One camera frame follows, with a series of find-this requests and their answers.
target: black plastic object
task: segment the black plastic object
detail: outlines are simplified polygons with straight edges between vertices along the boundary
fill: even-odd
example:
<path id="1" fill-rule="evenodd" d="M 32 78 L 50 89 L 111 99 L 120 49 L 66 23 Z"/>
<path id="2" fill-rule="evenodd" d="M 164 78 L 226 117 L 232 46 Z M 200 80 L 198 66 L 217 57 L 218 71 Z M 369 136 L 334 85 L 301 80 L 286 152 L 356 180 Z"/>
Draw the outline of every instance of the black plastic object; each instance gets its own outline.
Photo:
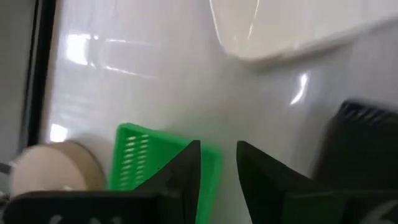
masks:
<path id="1" fill-rule="evenodd" d="M 330 122 L 315 180 L 334 189 L 398 189 L 398 114 L 344 102 Z"/>
<path id="2" fill-rule="evenodd" d="M 244 141 L 236 158 L 253 224 L 398 223 L 398 191 L 333 190 Z"/>
<path id="3" fill-rule="evenodd" d="M 31 192 L 7 205 L 5 224 L 194 224 L 200 189 L 200 141 L 192 141 L 133 191 Z"/>

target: glossy white surface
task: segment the glossy white surface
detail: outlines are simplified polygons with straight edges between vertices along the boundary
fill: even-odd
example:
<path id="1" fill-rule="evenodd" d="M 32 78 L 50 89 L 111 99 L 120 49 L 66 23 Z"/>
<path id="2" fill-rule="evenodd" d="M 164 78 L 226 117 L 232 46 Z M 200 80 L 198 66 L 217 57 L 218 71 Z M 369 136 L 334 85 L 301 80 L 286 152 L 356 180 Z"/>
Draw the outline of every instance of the glossy white surface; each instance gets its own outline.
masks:
<path id="1" fill-rule="evenodd" d="M 395 0 L 210 0 L 220 43 L 245 61 L 294 57 L 346 42 L 398 15 Z"/>
<path id="2" fill-rule="evenodd" d="M 69 0 L 57 10 L 43 141 L 77 139 L 106 170 L 122 122 L 216 144 L 224 166 L 210 223 L 250 223 L 237 140 L 310 175 L 344 99 L 398 106 L 398 24 L 256 71 L 224 53 L 208 1 Z"/>

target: green basket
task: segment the green basket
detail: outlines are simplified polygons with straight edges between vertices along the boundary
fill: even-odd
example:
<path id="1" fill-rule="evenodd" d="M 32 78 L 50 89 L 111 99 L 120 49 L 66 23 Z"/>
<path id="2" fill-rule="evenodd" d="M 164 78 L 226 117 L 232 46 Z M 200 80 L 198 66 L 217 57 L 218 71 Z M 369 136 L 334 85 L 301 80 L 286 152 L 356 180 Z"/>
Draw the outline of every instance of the green basket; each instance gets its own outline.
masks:
<path id="1" fill-rule="evenodd" d="M 108 189 L 133 190 L 173 159 L 191 140 L 134 124 L 120 124 L 116 134 Z M 201 180 L 196 224 L 206 224 L 220 179 L 221 153 L 201 145 Z"/>

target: green plastic basket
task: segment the green plastic basket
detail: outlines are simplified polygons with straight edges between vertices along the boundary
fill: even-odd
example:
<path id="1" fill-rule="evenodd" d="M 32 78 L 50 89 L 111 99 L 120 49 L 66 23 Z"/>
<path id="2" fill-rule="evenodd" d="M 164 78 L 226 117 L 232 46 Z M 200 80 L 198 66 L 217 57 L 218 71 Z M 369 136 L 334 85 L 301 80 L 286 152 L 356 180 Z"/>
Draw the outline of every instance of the green plastic basket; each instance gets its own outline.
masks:
<path id="1" fill-rule="evenodd" d="M 133 190 L 173 159 L 191 140 L 134 124 L 116 134 L 110 190 Z M 201 180 L 196 224 L 208 223 L 221 172 L 221 153 L 201 145 Z"/>

